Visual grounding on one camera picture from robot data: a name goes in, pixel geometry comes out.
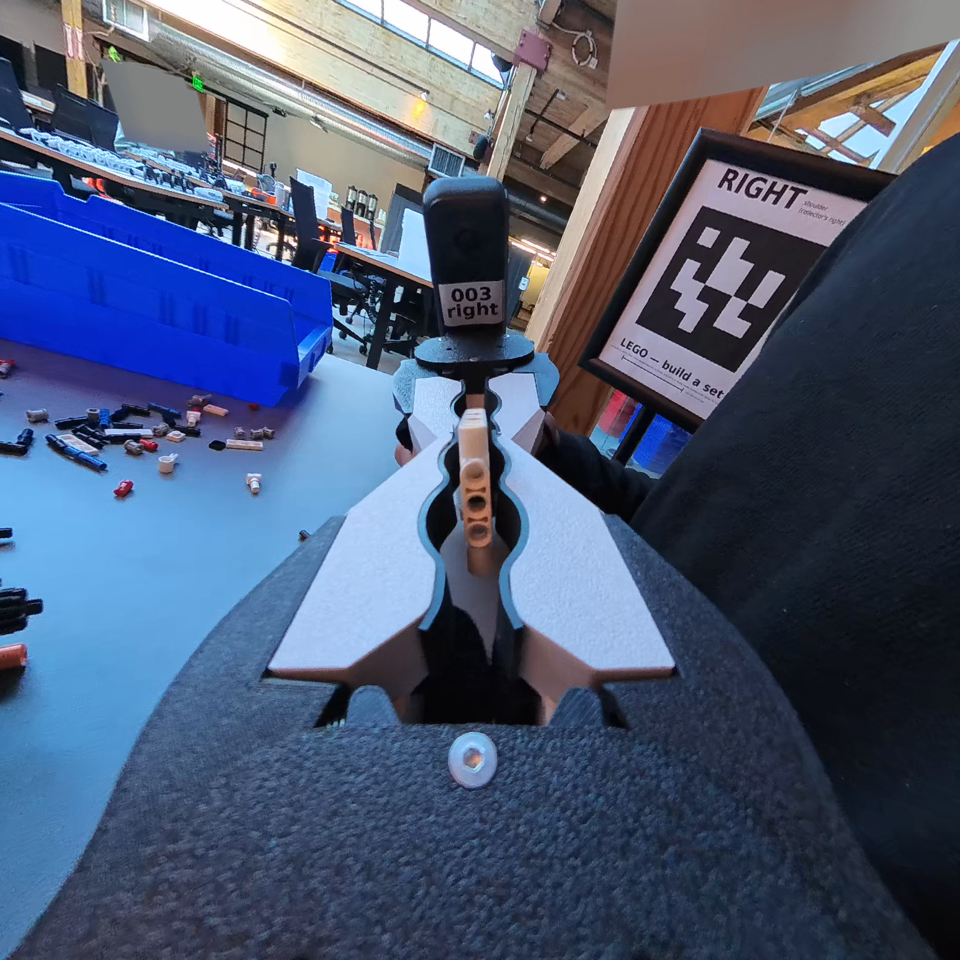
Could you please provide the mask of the stack of coloured storage bins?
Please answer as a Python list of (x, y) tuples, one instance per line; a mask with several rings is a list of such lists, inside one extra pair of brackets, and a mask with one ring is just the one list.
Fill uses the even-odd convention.
[[(612, 459), (639, 414), (639, 405), (614, 391), (590, 434), (594, 446)], [(653, 478), (661, 477), (690, 440), (690, 433), (657, 415), (630, 454), (626, 466)]]

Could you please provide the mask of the pile of small lego pieces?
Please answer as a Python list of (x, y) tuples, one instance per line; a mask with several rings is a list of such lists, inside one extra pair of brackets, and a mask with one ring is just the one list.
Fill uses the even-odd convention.
[(201, 514), (266, 506), (289, 411), (2, 342), (2, 515)]

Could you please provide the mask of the blue plastic bin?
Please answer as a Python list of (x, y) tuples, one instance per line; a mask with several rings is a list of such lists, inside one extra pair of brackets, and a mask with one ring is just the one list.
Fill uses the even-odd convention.
[(52, 179), (1, 180), (2, 339), (266, 406), (330, 347), (317, 274)]

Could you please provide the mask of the white lego vehicle model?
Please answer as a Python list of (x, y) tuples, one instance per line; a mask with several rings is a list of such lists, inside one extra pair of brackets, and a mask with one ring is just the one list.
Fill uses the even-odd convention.
[(43, 613), (43, 600), (31, 597), (24, 587), (1, 588), (1, 674), (23, 671), (28, 663), (28, 648), (13, 637), (25, 631), (30, 618)]

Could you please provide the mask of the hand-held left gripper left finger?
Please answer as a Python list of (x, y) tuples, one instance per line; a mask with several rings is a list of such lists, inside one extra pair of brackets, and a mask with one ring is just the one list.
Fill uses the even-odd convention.
[(268, 663), (270, 676), (382, 690), (403, 723), (453, 664), (459, 624), (426, 513), (450, 483), (441, 436), (345, 515)]

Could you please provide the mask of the long background work table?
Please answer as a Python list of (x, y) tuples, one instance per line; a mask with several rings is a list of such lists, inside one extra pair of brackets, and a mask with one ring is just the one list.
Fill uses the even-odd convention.
[(70, 196), (92, 198), (92, 189), (80, 186), (82, 180), (90, 179), (102, 182), (106, 197), (135, 210), (162, 215), (182, 226), (188, 226), (194, 220), (213, 226), (225, 226), (234, 221), (234, 213), (222, 202), (70, 157), (6, 128), (1, 130), (1, 157), (3, 162), (50, 169), (53, 180)]

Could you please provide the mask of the white-topped background table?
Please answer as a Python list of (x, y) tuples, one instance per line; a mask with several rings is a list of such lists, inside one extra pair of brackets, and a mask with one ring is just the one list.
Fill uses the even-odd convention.
[(367, 310), (373, 329), (366, 347), (366, 367), (376, 370), (384, 351), (413, 356), (436, 326), (429, 268), (411, 266), (393, 253), (344, 242), (335, 248), (351, 268), (383, 282), (374, 306)]

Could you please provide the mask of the black office chair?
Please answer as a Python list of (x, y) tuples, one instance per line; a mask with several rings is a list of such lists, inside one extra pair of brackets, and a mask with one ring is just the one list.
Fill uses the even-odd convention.
[(322, 234), (315, 205), (314, 189), (291, 177), (296, 249), (292, 265), (312, 274), (330, 273), (336, 254), (329, 236)]

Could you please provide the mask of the person's right hand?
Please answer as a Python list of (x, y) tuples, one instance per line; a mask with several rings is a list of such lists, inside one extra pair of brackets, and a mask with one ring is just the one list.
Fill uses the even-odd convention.
[[(548, 450), (555, 449), (558, 446), (560, 442), (560, 433), (561, 431), (556, 419), (552, 414), (546, 412), (544, 414), (538, 439), (536, 440), (532, 449), (532, 455), (536, 459), (542, 460)], [(403, 467), (406, 466), (416, 456), (416, 453), (412, 448), (409, 448), (403, 443), (398, 442), (394, 449), (393, 456), (397, 465)]]

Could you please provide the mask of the wooden post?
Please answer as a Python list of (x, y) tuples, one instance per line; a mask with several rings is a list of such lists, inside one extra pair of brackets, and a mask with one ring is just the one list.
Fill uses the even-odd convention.
[(562, 429), (590, 435), (607, 406), (612, 389), (579, 360), (696, 134), (744, 134), (767, 90), (609, 114), (526, 330), (558, 368), (549, 409)]

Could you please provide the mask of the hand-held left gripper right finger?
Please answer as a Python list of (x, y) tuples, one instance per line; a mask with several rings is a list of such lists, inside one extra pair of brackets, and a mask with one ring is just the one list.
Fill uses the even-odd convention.
[(508, 548), (493, 646), (497, 720), (546, 724), (569, 690), (669, 677), (674, 657), (604, 514), (513, 440), (494, 446), (503, 457), (496, 532)]

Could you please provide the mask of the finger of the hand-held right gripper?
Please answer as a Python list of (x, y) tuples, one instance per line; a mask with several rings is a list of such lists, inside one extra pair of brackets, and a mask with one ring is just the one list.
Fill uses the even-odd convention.
[(545, 420), (534, 373), (504, 373), (488, 380), (488, 390), (499, 402), (493, 420), (500, 440), (534, 452)]
[(453, 404), (460, 396), (460, 381), (442, 377), (415, 379), (413, 408), (407, 418), (414, 452), (426, 450), (437, 441), (450, 441), (459, 423)]

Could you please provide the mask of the white lego frame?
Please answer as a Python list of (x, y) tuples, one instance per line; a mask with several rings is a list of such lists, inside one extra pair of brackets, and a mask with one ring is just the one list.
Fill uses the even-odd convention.
[(490, 432), (482, 407), (464, 410), (458, 425), (459, 480), (466, 567), (476, 577), (495, 571)]

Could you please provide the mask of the white background board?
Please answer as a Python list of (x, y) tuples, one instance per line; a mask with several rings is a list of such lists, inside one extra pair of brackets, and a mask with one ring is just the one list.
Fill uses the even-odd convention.
[(397, 260), (404, 273), (432, 284), (425, 219), (413, 207), (403, 210)]

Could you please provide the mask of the framed black-white marker sign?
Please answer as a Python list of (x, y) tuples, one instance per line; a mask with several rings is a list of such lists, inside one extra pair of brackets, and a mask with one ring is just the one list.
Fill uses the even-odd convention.
[(701, 128), (579, 367), (695, 431), (816, 261), (894, 178)]

